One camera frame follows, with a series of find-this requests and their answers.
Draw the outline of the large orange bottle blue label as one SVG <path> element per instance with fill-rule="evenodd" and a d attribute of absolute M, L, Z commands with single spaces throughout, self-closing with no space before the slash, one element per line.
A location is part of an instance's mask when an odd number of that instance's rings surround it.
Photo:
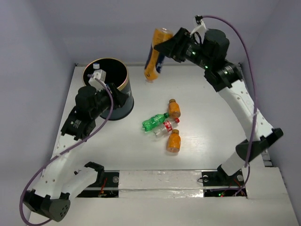
<path fill-rule="evenodd" d="M 156 28 L 153 34 L 149 55 L 144 67 L 144 75 L 147 82 L 153 82 L 161 73 L 165 56 L 154 49 L 154 47 L 173 37 L 173 33 L 166 28 Z"/>

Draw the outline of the green plastic bottle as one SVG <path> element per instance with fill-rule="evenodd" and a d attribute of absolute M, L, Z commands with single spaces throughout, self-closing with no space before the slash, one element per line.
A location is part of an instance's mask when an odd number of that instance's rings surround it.
<path fill-rule="evenodd" d="M 148 120 L 145 120 L 142 123 L 142 128 L 145 130 L 145 132 L 149 132 L 162 124 L 167 118 L 169 117 L 169 113 L 164 114 L 156 114 L 149 118 Z"/>

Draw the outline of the small orange bottle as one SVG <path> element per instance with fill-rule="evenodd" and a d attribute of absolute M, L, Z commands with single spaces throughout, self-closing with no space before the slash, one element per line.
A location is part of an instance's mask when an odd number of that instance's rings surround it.
<path fill-rule="evenodd" d="M 181 137 L 179 135 L 179 130 L 173 129 L 169 135 L 166 151 L 168 154 L 178 154 L 181 148 Z"/>
<path fill-rule="evenodd" d="M 181 110 L 175 99 L 170 99 L 168 104 L 168 113 L 170 118 L 179 118 Z"/>

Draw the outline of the clear bottle red label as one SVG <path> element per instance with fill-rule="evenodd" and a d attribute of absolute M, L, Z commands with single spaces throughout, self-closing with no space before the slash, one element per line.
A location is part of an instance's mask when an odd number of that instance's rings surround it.
<path fill-rule="evenodd" d="M 180 122 L 179 118 L 172 120 L 166 120 L 154 131 L 155 137 L 163 137 L 166 134 L 169 134 L 173 129 L 175 129 Z"/>

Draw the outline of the clear plastic bottle white cap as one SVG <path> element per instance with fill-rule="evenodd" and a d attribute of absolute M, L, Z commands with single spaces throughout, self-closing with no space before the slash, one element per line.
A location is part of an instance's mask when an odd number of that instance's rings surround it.
<path fill-rule="evenodd" d="M 93 63 L 93 69 L 94 70 L 99 70 L 100 69 L 100 64 L 99 63 Z"/>

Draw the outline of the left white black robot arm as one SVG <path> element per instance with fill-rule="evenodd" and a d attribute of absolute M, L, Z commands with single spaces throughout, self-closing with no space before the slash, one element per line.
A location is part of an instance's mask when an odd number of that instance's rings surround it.
<path fill-rule="evenodd" d="M 121 87 L 114 83 L 96 82 L 83 86 L 75 96 L 75 106 L 64 122 L 58 145 L 51 159 L 30 179 L 22 191 L 19 211 L 23 206 L 47 218 L 60 222 L 69 211 L 72 200 L 89 185 L 104 181 L 101 164 L 76 157 L 82 146 L 104 127 L 107 121 L 125 118 L 133 109 L 130 83 Z"/>

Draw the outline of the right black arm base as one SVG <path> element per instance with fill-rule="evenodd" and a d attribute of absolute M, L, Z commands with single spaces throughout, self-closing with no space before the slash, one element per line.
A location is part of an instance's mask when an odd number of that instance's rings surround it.
<path fill-rule="evenodd" d="M 215 170 L 202 171 L 197 182 L 204 187 L 205 197 L 247 197 L 241 169 L 229 176 L 220 165 Z"/>

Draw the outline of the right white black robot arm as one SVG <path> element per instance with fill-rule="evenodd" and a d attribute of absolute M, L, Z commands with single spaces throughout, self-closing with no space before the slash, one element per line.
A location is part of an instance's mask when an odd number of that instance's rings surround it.
<path fill-rule="evenodd" d="M 243 128 L 246 140 L 209 179 L 226 185 L 245 163 L 251 162 L 283 136 L 280 128 L 268 123 L 250 97 L 237 66 L 226 60 L 230 41 L 224 32 L 209 29 L 202 43 L 197 44 L 188 30 L 180 30 L 154 49 L 176 62 L 188 60 L 205 70 L 205 79 L 226 101 Z"/>

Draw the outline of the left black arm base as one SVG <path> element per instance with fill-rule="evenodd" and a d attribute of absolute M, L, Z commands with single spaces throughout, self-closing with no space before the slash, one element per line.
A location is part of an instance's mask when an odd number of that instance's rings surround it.
<path fill-rule="evenodd" d="M 85 188 L 78 198 L 118 198 L 119 171 L 105 171 L 102 182 L 95 182 Z"/>

